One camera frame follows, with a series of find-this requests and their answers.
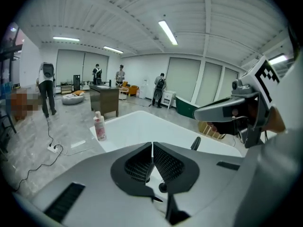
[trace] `backpack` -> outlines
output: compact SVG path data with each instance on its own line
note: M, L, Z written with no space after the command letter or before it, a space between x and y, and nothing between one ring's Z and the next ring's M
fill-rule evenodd
M101 78L101 74L102 74L102 70L98 70L95 75L96 75L96 79L100 79Z
M53 77L53 71L54 71L53 64L46 62L42 63L42 70L46 78Z
M165 85L164 79L160 79L158 81L157 88L162 89L162 88L164 88L164 85Z

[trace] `orange chair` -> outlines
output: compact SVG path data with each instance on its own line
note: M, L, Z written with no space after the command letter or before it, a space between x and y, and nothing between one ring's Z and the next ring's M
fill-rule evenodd
M136 95L137 90L139 89L139 87L137 87L135 85L132 85L132 86L128 87L127 83L128 83L128 81L124 81L123 84L122 84L122 86L125 87L125 88L128 88L128 90L129 90L128 94L130 94L130 95Z

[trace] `pink bottle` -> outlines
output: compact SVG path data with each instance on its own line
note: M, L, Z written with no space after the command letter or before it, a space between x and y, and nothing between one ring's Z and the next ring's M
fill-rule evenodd
M97 139L99 141L106 140L104 117L101 115L100 111L96 111L94 122Z

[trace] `marble floor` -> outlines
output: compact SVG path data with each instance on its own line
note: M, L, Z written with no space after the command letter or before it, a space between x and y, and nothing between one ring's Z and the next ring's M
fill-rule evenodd
M158 109L150 106L150 100L128 97L127 101L119 101L119 116L129 114L138 110L147 111L162 119L180 125L189 130L198 132L197 121L184 117L176 112L174 108L167 110L166 107ZM52 166L42 166L35 172L31 172L26 181L21 183L18 193L31 199L34 194L43 188L54 178L71 168L78 162L101 153L100 147L89 131L94 125L94 112L90 109L89 93L78 105L63 105L61 95L55 97L57 114L49 117L49 134L54 138L53 144L61 144L63 153ZM105 120L115 118L116 113L105 115ZM7 182L18 188L21 179L26 178L30 169L36 169L41 164L51 164L57 157L47 150L51 139L48 137L47 120L42 110L35 111L25 120L16 123L17 134L11 132L6 154L9 159L1 162L1 170ZM221 140L223 143L234 146L244 156L247 150L238 138L226 135Z

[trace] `white ceiling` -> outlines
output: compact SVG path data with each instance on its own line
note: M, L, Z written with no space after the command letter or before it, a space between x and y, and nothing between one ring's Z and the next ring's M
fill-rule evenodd
M158 25L162 19L177 46ZM31 0L17 22L35 44L74 37L123 56L189 53L247 69L258 55L292 55L287 21L271 0Z

